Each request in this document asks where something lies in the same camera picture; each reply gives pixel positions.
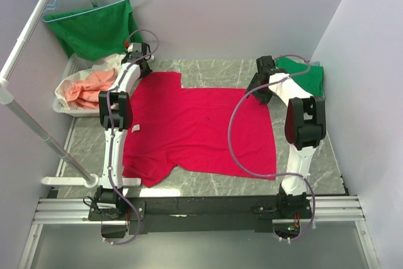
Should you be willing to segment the red t-shirt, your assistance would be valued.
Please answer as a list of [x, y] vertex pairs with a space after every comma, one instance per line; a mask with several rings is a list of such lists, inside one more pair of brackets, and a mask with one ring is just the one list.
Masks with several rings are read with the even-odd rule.
[[180, 73], [154, 72], [139, 82], [130, 102], [127, 178], [151, 187], [177, 166], [241, 177], [276, 173], [270, 112], [243, 89], [183, 88]]

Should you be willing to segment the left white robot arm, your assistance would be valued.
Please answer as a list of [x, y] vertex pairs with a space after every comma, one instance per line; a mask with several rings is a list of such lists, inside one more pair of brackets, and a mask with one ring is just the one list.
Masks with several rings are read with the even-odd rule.
[[100, 124], [105, 130], [105, 158], [97, 193], [104, 203], [103, 212], [113, 220], [126, 211], [117, 190], [123, 188], [123, 148], [128, 130], [133, 124], [129, 92], [136, 80], [151, 73], [147, 60], [152, 57], [147, 43], [126, 43], [115, 82], [99, 94]]

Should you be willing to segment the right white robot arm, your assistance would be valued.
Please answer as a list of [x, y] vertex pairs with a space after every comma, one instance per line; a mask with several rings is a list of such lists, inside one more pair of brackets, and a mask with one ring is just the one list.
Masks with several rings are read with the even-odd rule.
[[292, 217], [298, 211], [298, 202], [291, 196], [300, 196], [307, 192], [303, 178], [309, 173], [313, 155], [326, 136], [326, 111], [324, 99], [303, 89], [293, 79], [287, 79], [288, 72], [276, 67], [270, 55], [256, 59], [257, 73], [253, 76], [247, 91], [264, 84], [271, 84], [253, 93], [260, 102], [269, 103], [276, 95], [287, 106], [285, 118], [285, 138], [289, 143], [287, 175], [280, 185], [280, 192], [285, 197], [276, 203], [278, 214], [284, 218]]

